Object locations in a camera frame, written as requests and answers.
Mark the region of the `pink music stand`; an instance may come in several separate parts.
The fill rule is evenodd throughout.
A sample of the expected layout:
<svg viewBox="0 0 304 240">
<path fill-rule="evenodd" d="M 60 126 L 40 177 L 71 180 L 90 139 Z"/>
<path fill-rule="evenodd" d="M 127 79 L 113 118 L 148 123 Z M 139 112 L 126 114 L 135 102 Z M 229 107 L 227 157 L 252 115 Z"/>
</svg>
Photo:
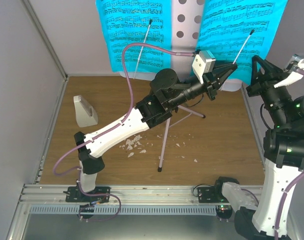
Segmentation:
<svg viewBox="0 0 304 240">
<path fill-rule="evenodd" d="M 201 25 L 204 0 L 172 0 L 171 26 L 172 26 L 172 51 L 192 51 L 197 45 L 198 32 Z M 177 56 L 171 58 L 171 67 L 177 72 L 180 80 L 190 75 L 192 60 L 180 60 Z M 151 80 L 153 73 L 138 73 L 138 79 Z M 221 87 L 221 91 L 235 92 L 241 89 L 242 81 L 238 79 L 227 80 Z M 166 120 L 163 136 L 162 150 L 159 160 L 158 172 L 162 171 L 165 147 L 169 128 L 182 122 L 190 116 L 203 117 L 201 113 L 193 111 L 186 105 L 180 106 L 180 112 L 189 113 L 187 116 L 171 124 L 171 118 Z"/>
</svg>

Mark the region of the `aluminium rail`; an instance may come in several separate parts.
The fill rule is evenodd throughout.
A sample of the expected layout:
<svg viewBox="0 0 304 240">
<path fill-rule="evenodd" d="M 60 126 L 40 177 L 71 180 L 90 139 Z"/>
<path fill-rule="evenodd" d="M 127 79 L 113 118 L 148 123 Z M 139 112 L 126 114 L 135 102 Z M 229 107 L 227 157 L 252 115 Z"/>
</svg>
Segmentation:
<svg viewBox="0 0 304 240">
<path fill-rule="evenodd" d="M 68 185 L 28 184 L 22 189 L 19 203 L 65 204 L 63 193 Z M 111 194 L 123 205 L 197 205 L 191 185 L 111 185 Z"/>
</svg>

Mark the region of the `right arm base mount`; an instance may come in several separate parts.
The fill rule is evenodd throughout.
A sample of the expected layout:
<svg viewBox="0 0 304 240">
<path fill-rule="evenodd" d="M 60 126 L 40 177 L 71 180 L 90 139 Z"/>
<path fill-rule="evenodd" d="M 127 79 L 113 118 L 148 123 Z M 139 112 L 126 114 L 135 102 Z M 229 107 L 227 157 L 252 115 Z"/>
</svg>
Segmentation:
<svg viewBox="0 0 304 240">
<path fill-rule="evenodd" d="M 193 187 L 192 195 L 198 198 L 199 203 L 217 203 L 215 207 L 216 217 L 221 222 L 232 222 L 232 207 L 228 200 L 218 192 L 213 185 L 199 184 Z"/>
</svg>

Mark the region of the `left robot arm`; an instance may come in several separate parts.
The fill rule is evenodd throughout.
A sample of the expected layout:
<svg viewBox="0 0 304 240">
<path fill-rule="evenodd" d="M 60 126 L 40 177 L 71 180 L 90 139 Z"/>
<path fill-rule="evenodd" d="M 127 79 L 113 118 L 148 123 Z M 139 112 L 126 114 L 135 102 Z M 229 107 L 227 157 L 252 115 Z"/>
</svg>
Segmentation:
<svg viewBox="0 0 304 240">
<path fill-rule="evenodd" d="M 150 92 L 131 109 L 129 115 L 110 123 L 104 128 L 74 135 L 81 166 L 80 187 L 77 196 L 84 202 L 94 198 L 96 177 L 104 169 L 102 155 L 128 137 L 149 130 L 172 117 L 179 105 L 207 94 L 214 100 L 217 91 L 237 69 L 237 64 L 220 62 L 212 71 L 204 73 L 202 80 L 196 76 L 180 82 L 177 73 L 170 68 L 159 71 L 150 82 Z"/>
</svg>

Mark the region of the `blue sheet music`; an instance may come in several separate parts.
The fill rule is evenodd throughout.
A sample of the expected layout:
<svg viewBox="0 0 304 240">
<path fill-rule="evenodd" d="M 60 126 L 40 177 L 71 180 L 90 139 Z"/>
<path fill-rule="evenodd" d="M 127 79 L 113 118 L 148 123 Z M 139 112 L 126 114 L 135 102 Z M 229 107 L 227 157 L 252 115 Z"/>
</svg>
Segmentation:
<svg viewBox="0 0 304 240">
<path fill-rule="evenodd" d="M 249 84 L 251 59 L 266 58 L 286 5 L 285 0 L 207 0 L 196 48 L 211 51 L 218 61 L 235 61 L 230 78 Z"/>
<path fill-rule="evenodd" d="M 156 73 L 171 65 L 171 56 L 161 51 L 134 46 L 147 43 L 171 50 L 172 24 L 169 0 L 98 0 L 102 33 L 113 72 L 122 71 L 122 61 L 128 72 Z"/>
</svg>

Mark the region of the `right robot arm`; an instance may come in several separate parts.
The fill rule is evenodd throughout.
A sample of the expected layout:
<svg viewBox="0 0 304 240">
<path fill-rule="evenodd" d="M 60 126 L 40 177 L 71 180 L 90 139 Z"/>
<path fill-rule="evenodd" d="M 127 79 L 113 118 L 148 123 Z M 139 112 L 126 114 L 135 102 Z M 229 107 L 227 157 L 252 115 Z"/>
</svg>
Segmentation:
<svg viewBox="0 0 304 240">
<path fill-rule="evenodd" d="M 222 179 L 215 200 L 228 201 L 235 212 L 236 232 L 248 240 L 286 240 L 287 215 L 294 187 L 304 177 L 304 95 L 292 99 L 287 86 L 304 77 L 304 56 L 293 55 L 280 69 L 254 56 L 249 97 L 260 96 L 273 128 L 263 139 L 265 178 L 258 204 L 249 202 L 241 186 Z"/>
</svg>

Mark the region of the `white metronome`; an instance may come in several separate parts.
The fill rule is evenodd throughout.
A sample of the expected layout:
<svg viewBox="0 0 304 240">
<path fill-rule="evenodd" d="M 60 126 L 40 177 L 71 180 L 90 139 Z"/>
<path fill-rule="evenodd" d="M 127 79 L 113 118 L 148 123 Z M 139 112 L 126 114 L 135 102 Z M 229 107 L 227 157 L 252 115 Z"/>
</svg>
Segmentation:
<svg viewBox="0 0 304 240">
<path fill-rule="evenodd" d="M 73 97 L 76 122 L 80 128 L 90 127 L 98 124 L 98 115 L 95 109 L 81 95 Z"/>
</svg>

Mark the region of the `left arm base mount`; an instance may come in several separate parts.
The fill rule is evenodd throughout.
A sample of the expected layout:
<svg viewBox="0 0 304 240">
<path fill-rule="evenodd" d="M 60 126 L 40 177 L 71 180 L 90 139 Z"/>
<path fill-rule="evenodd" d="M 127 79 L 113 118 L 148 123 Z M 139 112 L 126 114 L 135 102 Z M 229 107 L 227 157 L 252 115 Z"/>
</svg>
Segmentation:
<svg viewBox="0 0 304 240">
<path fill-rule="evenodd" d="M 109 202 L 109 193 L 111 188 L 109 186 L 97 186 L 93 191 L 86 194 L 80 191 L 80 187 L 69 186 L 63 193 L 66 195 L 65 201 L 67 203 L 81 203 L 78 213 L 93 213 L 94 205 L 104 204 Z"/>
</svg>

